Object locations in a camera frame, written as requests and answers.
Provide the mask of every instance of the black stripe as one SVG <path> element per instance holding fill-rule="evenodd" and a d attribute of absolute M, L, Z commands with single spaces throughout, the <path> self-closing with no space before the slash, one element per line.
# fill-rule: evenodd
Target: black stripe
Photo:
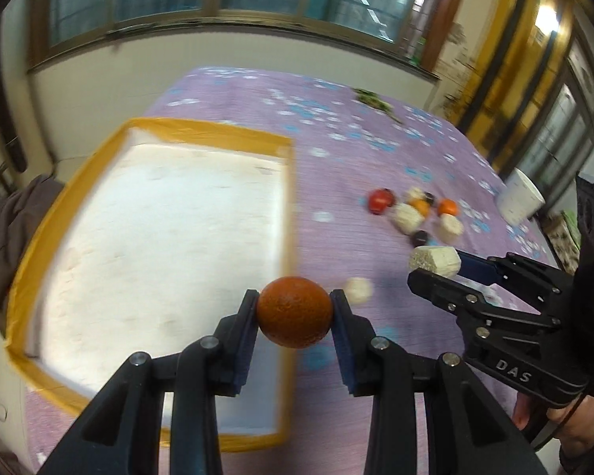
<path fill-rule="evenodd" d="M 0 136 L 4 142 L 4 148 L 7 155 L 13 163 L 17 172 L 23 173 L 27 170 L 27 157 L 22 150 L 19 137 L 17 136 L 16 126 L 13 123 L 13 117 L 9 109 L 7 95 L 4 92 L 4 83 L 2 80 L 2 62 L 0 59 Z"/>
<path fill-rule="evenodd" d="M 488 95 L 488 91 L 493 85 L 499 70 L 502 68 L 502 64 L 504 64 L 504 57 L 508 52 L 510 43 L 512 43 L 512 39 L 515 35 L 515 31 L 517 30 L 517 25 L 520 23 L 521 13 L 523 12 L 525 5 L 526 0 L 517 0 L 515 2 L 515 7 L 512 9 L 510 18 L 508 18 L 506 28 L 504 28 L 502 37 L 497 44 L 493 58 L 491 59 L 488 69 L 486 69 L 486 72 L 482 77 L 482 82 L 480 82 L 477 91 L 475 91 L 473 100 L 470 101 L 469 106 L 464 111 L 463 116 L 457 124 L 457 129 L 463 134 L 468 133 L 470 125 L 473 123 L 475 116 L 478 115 L 478 112 L 480 112 L 484 100 L 486 99 L 486 95 Z"/>
<path fill-rule="evenodd" d="M 561 22 L 561 17 L 563 15 L 563 7 L 564 6 L 561 4 L 559 6 L 559 9 L 557 10 L 557 22 L 559 22 L 559 23 Z M 537 70 L 530 78 L 530 82 L 528 82 L 526 91 L 524 92 L 524 95 L 521 100 L 521 104 L 520 104 L 519 108 L 517 109 L 517 111 L 515 112 L 513 117 L 510 119 L 510 121 L 508 123 L 506 123 L 506 125 L 504 126 L 504 130 L 502 130 L 501 134 L 499 134 L 499 138 L 497 139 L 497 141 L 495 142 L 495 145 L 493 146 L 490 153 L 488 154 L 487 160 L 489 163 L 491 163 L 491 164 L 493 163 L 493 161 L 497 158 L 497 156 L 502 151 L 502 149 L 505 147 L 505 145 L 508 144 L 508 141 L 510 141 L 510 137 L 512 136 L 512 133 L 514 132 L 515 128 L 517 127 L 517 124 L 520 122 L 521 116 L 523 116 L 524 112 L 526 111 L 526 107 L 528 106 L 528 104 L 530 103 L 530 100 L 532 99 L 533 95 L 535 94 L 535 91 L 537 90 L 537 87 L 539 86 L 539 83 L 541 82 L 543 73 L 545 72 L 546 68 L 548 67 L 548 61 L 550 60 L 550 56 L 552 55 L 552 50 L 554 50 L 554 45 L 557 42 L 557 37 L 558 37 L 557 31 L 553 31 L 550 34 L 550 38 L 548 39 L 548 44 L 546 44 L 545 50 L 541 57 L 541 61 L 539 62 L 539 65 L 537 66 Z"/>

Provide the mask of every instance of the small orange fruit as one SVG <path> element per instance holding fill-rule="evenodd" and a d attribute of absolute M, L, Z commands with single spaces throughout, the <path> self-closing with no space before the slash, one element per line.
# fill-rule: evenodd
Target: small orange fruit
<path fill-rule="evenodd" d="M 302 277 L 282 277 L 262 290 L 257 319 L 260 330 L 274 343 L 306 348 L 330 330 L 333 303 L 317 283 Z"/>
<path fill-rule="evenodd" d="M 429 204 L 429 202 L 426 200 L 410 200 L 409 202 L 407 202 L 407 205 L 412 206 L 425 218 L 429 216 L 429 212 L 431 212 L 431 204 Z"/>
<path fill-rule="evenodd" d="M 457 203 L 455 203 L 453 200 L 443 200 L 440 202 L 440 205 L 438 205 L 438 216 L 441 216 L 442 214 L 451 214 L 451 216 L 457 216 L 459 214 L 460 210 L 457 207 Z"/>

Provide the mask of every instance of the purple tablecloth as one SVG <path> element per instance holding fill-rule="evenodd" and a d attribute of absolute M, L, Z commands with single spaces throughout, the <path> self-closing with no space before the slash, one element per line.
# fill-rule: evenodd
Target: purple tablecloth
<path fill-rule="evenodd" d="M 407 287 L 412 247 L 387 217 L 365 209 L 366 193 L 388 187 L 398 194 L 420 187 L 437 198 L 456 200 L 464 235 L 455 246 L 480 256 L 507 251 L 551 262 L 538 230 L 508 226 L 493 198 L 502 182 L 470 142 L 452 125 L 414 107 L 389 101 L 404 122 L 355 99 L 351 88 L 279 72 L 202 68 L 190 72 L 146 112 L 146 116 L 192 118 L 231 123 L 288 135 L 295 141 L 297 168 L 296 230 L 299 274 L 327 289 L 348 277 L 366 277 L 374 298 L 354 308 L 371 320 L 379 335 L 408 352 L 437 357 L 463 350 L 455 318 L 414 296 Z M 425 223 L 430 233 L 437 217 Z M 529 310 L 498 290 L 500 302 Z M 485 377 L 509 411 L 515 393 Z M 70 419 L 27 400 L 30 450 L 50 452 Z M 291 439 L 279 448 L 223 455 L 226 474 L 362 473 L 371 398 L 352 398 L 341 383 L 330 336 L 299 356 Z M 53 429 L 43 438 L 36 429 Z M 424 413 L 418 413 L 419 473 L 427 473 Z M 167 451 L 162 451 L 162 473 Z"/>

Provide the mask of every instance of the light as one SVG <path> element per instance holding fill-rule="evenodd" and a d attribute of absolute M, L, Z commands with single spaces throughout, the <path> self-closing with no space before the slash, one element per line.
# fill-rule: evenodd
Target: light
<path fill-rule="evenodd" d="M 552 32 L 558 31 L 559 20 L 557 19 L 557 12 L 551 6 L 539 6 L 535 27 L 539 28 L 545 35 L 550 35 Z"/>

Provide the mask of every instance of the paper cup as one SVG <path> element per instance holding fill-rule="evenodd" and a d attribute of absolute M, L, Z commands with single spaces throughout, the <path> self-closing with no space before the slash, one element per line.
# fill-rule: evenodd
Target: paper cup
<path fill-rule="evenodd" d="M 518 169 L 515 169 L 506 187 L 497 195 L 495 200 L 502 218 L 509 225 L 519 225 L 532 216 L 545 203 L 535 184 Z"/>

